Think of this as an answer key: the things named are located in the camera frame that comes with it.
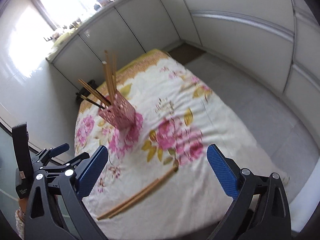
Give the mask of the person left hand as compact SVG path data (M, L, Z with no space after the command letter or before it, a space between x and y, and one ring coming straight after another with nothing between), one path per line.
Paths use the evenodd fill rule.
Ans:
M28 197L18 200L19 208L15 212L16 229L19 237L24 239L25 212L28 204Z

